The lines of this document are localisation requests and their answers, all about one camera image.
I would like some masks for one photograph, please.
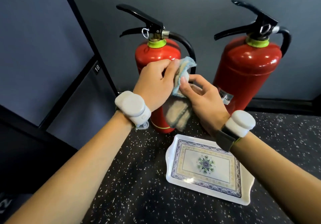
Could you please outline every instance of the rag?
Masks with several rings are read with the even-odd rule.
[[[188,98],[186,98],[179,90],[180,80],[185,77],[189,80],[189,74],[187,70],[195,67],[196,63],[190,57],[185,57],[179,62],[179,69],[176,72],[174,78],[174,88],[171,96],[163,105],[163,112],[166,118],[166,122],[172,128],[176,128],[178,131],[183,131],[186,127],[188,119],[192,114],[192,105]]]

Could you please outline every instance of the fire extinguisher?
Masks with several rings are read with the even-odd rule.
[[[249,25],[222,31],[214,36],[216,41],[229,35],[247,34],[226,45],[213,81],[230,114],[245,109],[278,66],[291,43],[289,31],[277,26],[278,21],[249,3],[241,0],[232,0],[232,3],[251,10],[257,18]],[[283,35],[281,48],[269,42],[272,33]]]
[[[117,9],[125,11],[143,21],[146,26],[125,30],[119,37],[130,34],[142,34],[147,40],[141,43],[135,51],[135,60],[138,72],[142,71],[150,62],[163,59],[180,59],[181,51],[179,45],[173,41],[176,40],[184,45],[191,58],[195,58],[195,52],[191,44],[181,35],[172,31],[166,31],[163,23],[153,17],[143,13],[135,7],[126,4],[119,4]],[[191,68],[191,74],[195,74],[195,67]],[[170,133],[174,131],[165,120],[163,108],[160,107],[152,112],[150,117],[151,123],[158,132]]]

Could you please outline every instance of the wrist tracker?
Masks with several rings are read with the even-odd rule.
[[[115,104],[138,129],[148,128],[151,112],[140,95],[124,91],[116,97]]]
[[[255,126],[255,119],[248,112],[237,110],[227,120],[216,135],[216,143],[222,150],[229,152],[232,145],[245,137]]]

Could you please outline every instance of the white tray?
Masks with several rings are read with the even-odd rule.
[[[214,141],[177,134],[166,151],[168,182],[241,205],[250,203],[254,177]]]

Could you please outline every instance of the black speckled surface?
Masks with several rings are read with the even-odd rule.
[[[251,113],[258,137],[321,178],[321,118]],[[133,130],[115,157],[82,223],[292,223],[255,180],[251,203],[241,206],[166,181],[168,135]],[[210,139],[192,117],[183,133]]]

